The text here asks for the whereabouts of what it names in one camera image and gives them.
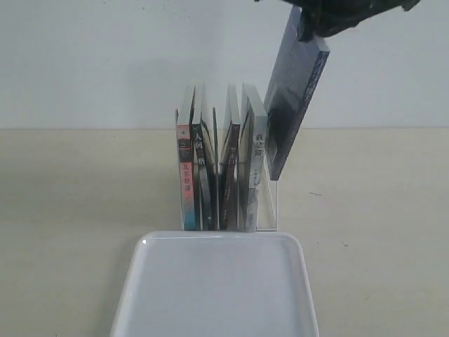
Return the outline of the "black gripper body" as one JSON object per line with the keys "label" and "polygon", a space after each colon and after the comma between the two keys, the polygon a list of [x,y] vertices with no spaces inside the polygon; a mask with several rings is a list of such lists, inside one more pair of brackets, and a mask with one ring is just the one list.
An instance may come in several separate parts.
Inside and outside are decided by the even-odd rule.
{"label": "black gripper body", "polygon": [[347,29],[356,27],[376,15],[401,7],[410,11],[419,0],[286,0],[312,14],[315,22],[314,35],[332,37]]}

